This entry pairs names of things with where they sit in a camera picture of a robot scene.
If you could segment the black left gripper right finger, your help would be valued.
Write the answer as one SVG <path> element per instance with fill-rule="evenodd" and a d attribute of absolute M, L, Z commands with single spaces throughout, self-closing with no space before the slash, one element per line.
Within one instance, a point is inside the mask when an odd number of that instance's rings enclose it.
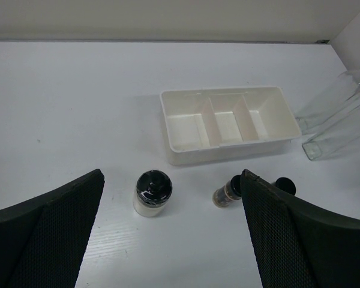
<path fill-rule="evenodd" d="M 360 220 L 245 169 L 241 194 L 263 287 L 360 287 Z"/>

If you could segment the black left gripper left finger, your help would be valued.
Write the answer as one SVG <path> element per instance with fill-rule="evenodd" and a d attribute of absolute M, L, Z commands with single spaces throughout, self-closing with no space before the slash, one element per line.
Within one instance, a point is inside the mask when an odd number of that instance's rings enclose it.
<path fill-rule="evenodd" d="M 95 169 L 0 210 L 0 287 L 74 287 L 104 188 Z"/>

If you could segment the white powder jar black lid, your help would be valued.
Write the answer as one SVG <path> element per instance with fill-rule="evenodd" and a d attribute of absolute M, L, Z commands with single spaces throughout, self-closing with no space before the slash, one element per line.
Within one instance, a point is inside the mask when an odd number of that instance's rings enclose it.
<path fill-rule="evenodd" d="M 172 181 L 164 172 L 147 171 L 136 182 L 133 208 L 143 217 L 155 217 L 164 209 L 172 191 Z"/>

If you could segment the glass oil bottle gold spout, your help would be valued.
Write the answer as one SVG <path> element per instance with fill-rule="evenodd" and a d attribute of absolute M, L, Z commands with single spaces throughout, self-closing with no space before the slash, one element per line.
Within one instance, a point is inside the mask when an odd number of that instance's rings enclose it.
<path fill-rule="evenodd" d="M 301 133 L 315 133 L 359 98 L 360 67 L 341 73 L 332 84 L 295 113 Z"/>

